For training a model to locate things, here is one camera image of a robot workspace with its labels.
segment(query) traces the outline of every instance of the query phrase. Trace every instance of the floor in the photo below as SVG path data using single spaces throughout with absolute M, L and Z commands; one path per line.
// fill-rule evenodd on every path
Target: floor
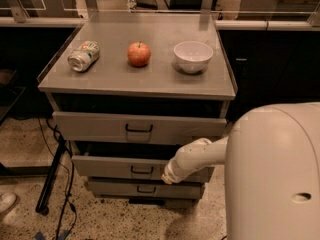
M 125 2 L 98 0 L 98 7 L 125 8 Z M 219 3 L 224 11 L 231 12 L 225 17 L 232 18 L 240 0 Z M 49 120 L 49 124 L 53 126 L 54 122 Z M 57 147 L 53 131 L 43 118 L 8 117 L 0 126 L 0 139 L 0 161 L 6 167 L 50 165 Z M 18 196 L 15 205 L 0 214 L 0 239 L 55 239 L 70 173 L 70 158 L 64 154 L 46 216 L 35 212 L 45 177 L 0 178 L 0 194 L 10 191 Z M 68 239 L 220 240 L 226 235 L 224 166 L 216 166 L 198 203 L 167 201 L 165 205 L 146 205 L 130 204 L 127 199 L 101 199 L 88 192 L 85 183 L 86 178 L 75 171 L 70 201 L 76 216 L 67 206 L 59 232 L 61 235 L 73 227 Z

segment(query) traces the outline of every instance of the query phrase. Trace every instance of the drawer front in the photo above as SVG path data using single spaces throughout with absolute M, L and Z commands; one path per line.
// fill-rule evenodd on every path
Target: drawer front
M 106 177 L 120 179 L 161 180 L 164 167 L 168 161 L 152 159 L 130 159 L 114 157 L 72 157 L 80 176 Z M 213 168 L 204 168 L 190 175 L 185 181 L 209 182 Z
M 194 137 L 221 136 L 225 119 L 54 112 L 67 140 L 180 144 Z
M 95 195 L 114 197 L 152 197 L 200 199 L 204 192 L 203 184 L 166 185 L 158 182 L 139 182 L 114 179 L 90 178 L 87 189 Z

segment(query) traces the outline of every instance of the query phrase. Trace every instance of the shoe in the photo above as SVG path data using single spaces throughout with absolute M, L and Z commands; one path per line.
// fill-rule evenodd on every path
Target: shoe
M 0 213 L 7 211 L 16 201 L 14 193 L 4 193 L 0 196 Z

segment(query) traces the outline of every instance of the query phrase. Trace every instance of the white robotic arm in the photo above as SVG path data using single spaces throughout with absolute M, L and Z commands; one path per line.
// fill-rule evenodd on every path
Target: white robotic arm
M 223 162 L 228 240 L 320 239 L 320 103 L 254 109 L 228 138 L 181 147 L 162 178 Z

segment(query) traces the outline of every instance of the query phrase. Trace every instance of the open drawer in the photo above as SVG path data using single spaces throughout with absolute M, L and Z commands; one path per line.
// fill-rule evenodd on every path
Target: open drawer
M 216 118 L 54 112 L 66 140 L 184 145 L 194 137 L 223 134 L 226 120 Z
M 200 199 L 205 188 L 199 183 L 166 185 L 160 181 L 89 178 L 87 189 L 102 197 Z
M 72 161 L 80 176 L 161 180 L 164 167 L 180 146 L 93 143 Z M 213 167 L 190 175 L 185 181 L 209 182 Z

